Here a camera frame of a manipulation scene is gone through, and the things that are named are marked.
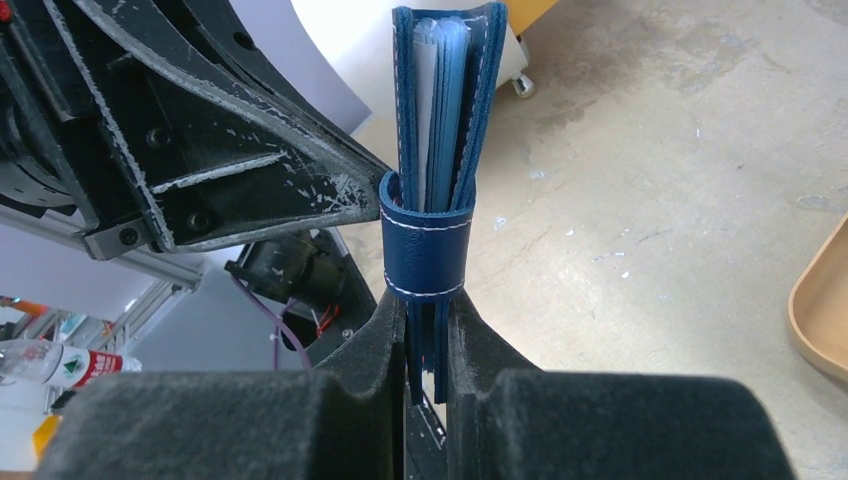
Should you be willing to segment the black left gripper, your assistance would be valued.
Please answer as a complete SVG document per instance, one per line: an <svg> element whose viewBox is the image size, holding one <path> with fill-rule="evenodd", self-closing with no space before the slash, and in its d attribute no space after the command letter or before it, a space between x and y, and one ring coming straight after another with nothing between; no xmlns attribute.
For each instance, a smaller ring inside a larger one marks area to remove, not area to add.
<svg viewBox="0 0 848 480"><path fill-rule="evenodd" d="M203 55L157 1L1 5L1 196L83 218L98 260L378 216L339 134Z"/></svg>

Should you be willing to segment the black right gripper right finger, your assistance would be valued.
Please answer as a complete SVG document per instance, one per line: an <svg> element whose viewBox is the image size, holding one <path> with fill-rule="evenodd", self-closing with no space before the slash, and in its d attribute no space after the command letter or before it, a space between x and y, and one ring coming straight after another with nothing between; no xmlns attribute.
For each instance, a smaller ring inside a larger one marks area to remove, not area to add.
<svg viewBox="0 0 848 480"><path fill-rule="evenodd" d="M744 385L680 375L545 371L481 318L449 314L452 479L791 479Z"/></svg>

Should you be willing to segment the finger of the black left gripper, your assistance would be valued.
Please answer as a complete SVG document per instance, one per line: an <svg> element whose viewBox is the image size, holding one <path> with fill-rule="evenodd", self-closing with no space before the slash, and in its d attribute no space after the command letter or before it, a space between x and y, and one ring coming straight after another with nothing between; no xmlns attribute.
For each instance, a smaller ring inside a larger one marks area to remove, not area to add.
<svg viewBox="0 0 848 480"><path fill-rule="evenodd" d="M157 8L212 62L266 95L293 101L348 141L377 176L388 166L352 139L369 110L319 52L289 1L157 1Z"/></svg>

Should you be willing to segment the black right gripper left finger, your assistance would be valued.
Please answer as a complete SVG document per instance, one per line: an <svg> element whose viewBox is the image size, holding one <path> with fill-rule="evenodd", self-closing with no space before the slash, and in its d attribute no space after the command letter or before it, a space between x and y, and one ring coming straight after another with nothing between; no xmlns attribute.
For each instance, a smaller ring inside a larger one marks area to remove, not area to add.
<svg viewBox="0 0 848 480"><path fill-rule="evenodd" d="M385 294L309 370L104 376L68 404L40 479L402 479L404 322Z"/></svg>

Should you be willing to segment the blue leather card holder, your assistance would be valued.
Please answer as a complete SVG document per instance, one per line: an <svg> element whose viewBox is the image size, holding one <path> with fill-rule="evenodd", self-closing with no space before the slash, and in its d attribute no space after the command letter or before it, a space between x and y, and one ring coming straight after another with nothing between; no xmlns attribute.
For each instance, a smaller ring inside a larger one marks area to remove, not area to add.
<svg viewBox="0 0 848 480"><path fill-rule="evenodd" d="M410 390L449 395L449 310L464 288L482 154L507 36L507 7L392 11L399 165L378 187L384 278L406 305Z"/></svg>

